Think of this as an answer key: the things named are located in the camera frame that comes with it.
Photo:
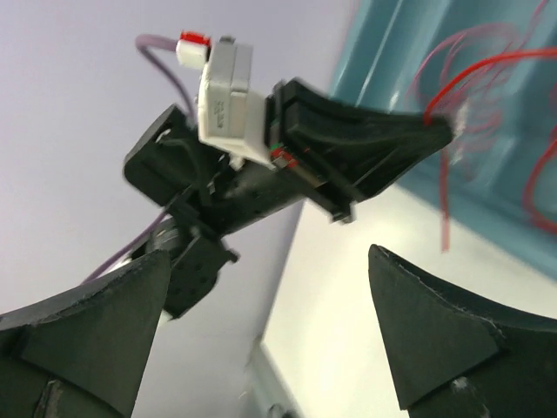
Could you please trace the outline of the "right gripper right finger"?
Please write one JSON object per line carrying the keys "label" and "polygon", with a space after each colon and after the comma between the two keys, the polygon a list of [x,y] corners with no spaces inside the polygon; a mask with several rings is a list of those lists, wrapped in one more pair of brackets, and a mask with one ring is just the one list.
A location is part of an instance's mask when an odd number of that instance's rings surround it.
{"label": "right gripper right finger", "polygon": [[556,321],[442,280],[383,246],[373,305],[399,407],[411,417],[556,415]]}

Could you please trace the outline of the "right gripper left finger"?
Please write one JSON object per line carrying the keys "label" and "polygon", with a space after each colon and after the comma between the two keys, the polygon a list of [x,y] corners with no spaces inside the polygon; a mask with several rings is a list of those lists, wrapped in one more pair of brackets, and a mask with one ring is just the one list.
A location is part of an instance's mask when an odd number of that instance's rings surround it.
{"label": "right gripper left finger", "polygon": [[3,417],[129,417],[171,273],[149,253],[1,316]]}

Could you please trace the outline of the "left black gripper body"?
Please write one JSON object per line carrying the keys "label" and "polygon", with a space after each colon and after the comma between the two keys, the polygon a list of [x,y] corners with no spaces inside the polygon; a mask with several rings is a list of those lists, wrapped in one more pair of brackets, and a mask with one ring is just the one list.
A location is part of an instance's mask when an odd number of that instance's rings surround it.
{"label": "left black gripper body", "polygon": [[351,223],[353,187],[299,133],[287,131],[287,109],[305,104],[297,98],[286,99],[292,87],[293,83],[280,82],[266,99],[265,145],[271,163],[283,180],[328,212],[333,222]]}

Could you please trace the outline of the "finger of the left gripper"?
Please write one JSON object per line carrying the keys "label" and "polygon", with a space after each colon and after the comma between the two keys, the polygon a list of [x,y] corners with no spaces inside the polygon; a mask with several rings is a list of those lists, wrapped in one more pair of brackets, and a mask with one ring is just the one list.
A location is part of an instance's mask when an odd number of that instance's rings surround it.
{"label": "finger of the left gripper", "polygon": [[336,205],[371,199],[446,145],[446,134],[327,137],[325,195]]}
{"label": "finger of the left gripper", "polygon": [[453,141],[444,117],[388,113],[327,98],[302,80],[282,85],[285,130],[291,137],[325,145],[410,145],[432,154]]}

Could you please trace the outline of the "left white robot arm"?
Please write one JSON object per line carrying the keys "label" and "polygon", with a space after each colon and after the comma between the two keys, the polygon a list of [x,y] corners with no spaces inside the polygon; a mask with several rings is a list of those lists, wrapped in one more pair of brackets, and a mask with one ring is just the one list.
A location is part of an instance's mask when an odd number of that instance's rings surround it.
{"label": "left white robot arm", "polygon": [[237,260],[225,236],[301,199],[349,223],[354,204],[379,195],[453,140],[447,118],[344,104],[298,79],[277,84],[260,110],[269,166],[247,161],[232,168],[224,152],[200,143],[197,127],[176,105],[125,158],[125,179],[167,215],[132,254],[170,254],[164,310],[174,319],[214,288],[224,264]]}

